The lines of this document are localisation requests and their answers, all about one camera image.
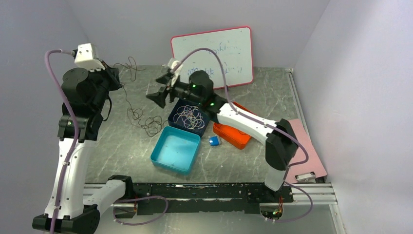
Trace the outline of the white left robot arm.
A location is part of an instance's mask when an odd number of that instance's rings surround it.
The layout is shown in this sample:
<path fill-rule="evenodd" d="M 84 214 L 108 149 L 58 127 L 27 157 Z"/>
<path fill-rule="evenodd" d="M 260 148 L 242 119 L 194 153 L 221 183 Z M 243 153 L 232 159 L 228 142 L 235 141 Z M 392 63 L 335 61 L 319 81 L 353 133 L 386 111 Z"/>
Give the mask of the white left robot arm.
<path fill-rule="evenodd" d="M 88 71 L 73 68 L 59 85 L 64 95 L 58 123 L 59 161 L 54 188 L 43 212 L 34 217 L 36 230 L 58 234 L 93 234 L 101 215 L 117 200 L 133 200 L 135 189 L 126 175 L 113 175 L 88 198 L 84 185 L 90 156 L 104 120 L 109 93 L 121 88 L 118 68 Z"/>

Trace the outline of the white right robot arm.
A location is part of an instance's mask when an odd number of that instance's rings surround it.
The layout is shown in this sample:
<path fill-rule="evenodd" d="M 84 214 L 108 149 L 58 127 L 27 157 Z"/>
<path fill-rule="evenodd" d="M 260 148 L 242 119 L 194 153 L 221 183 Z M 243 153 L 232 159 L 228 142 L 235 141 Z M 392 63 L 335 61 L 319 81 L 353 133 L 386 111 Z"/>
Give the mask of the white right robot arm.
<path fill-rule="evenodd" d="M 168 71 L 156 79 L 160 83 L 158 92 L 146 97 L 164 108 L 166 99 L 186 100 L 197 105 L 211 121 L 228 125 L 253 137 L 265 147 L 265 161 L 268 165 L 264 180 L 263 196 L 269 202 L 276 201 L 282 194 L 289 170 L 289 163 L 299 147 L 296 135 L 289 121 L 276 122 L 259 117 L 235 106 L 232 102 L 216 94 L 213 81 L 205 71 L 196 71 L 189 77 L 189 82 Z"/>

